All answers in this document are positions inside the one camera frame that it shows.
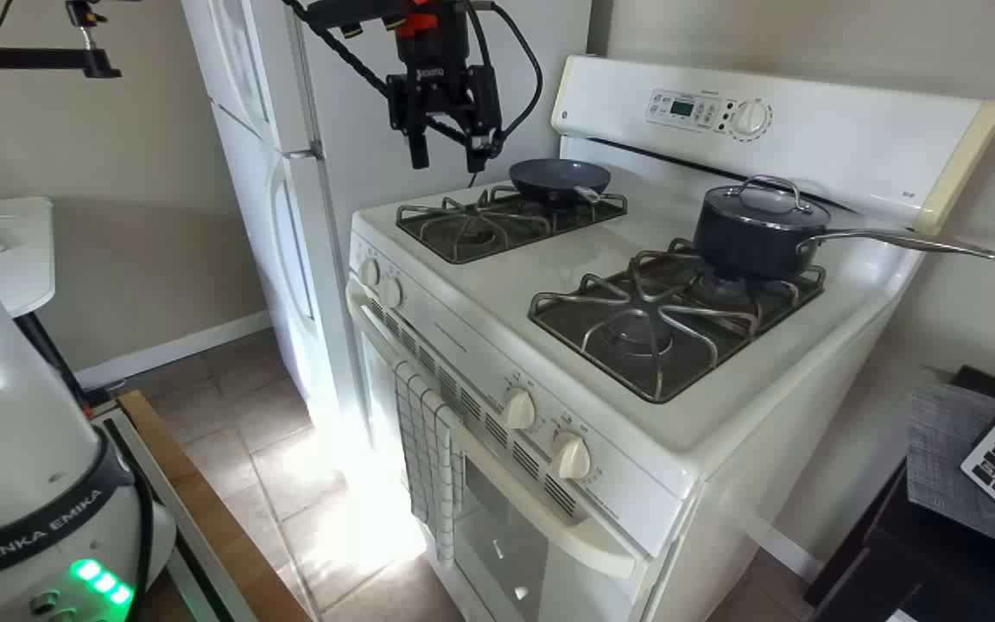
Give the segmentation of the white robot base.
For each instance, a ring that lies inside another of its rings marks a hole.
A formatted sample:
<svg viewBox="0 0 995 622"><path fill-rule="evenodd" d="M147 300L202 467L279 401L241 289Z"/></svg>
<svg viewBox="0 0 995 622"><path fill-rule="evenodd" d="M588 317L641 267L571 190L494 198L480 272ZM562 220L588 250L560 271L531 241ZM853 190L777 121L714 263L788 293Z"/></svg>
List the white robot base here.
<svg viewBox="0 0 995 622"><path fill-rule="evenodd" d="M0 304L0 622L134 622L174 529Z"/></svg>

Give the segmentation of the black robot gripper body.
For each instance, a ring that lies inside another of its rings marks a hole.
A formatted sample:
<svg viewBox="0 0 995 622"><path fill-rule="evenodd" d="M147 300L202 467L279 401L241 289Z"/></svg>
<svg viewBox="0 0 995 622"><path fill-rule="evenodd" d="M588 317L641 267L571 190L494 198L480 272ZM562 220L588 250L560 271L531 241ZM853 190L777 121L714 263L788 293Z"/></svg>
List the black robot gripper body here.
<svg viewBox="0 0 995 622"><path fill-rule="evenodd" d="M499 75L473 7L410 7L393 23L393 43L404 61L386 78L393 131L425 131L446 115L468 150L469 136L499 136Z"/></svg>

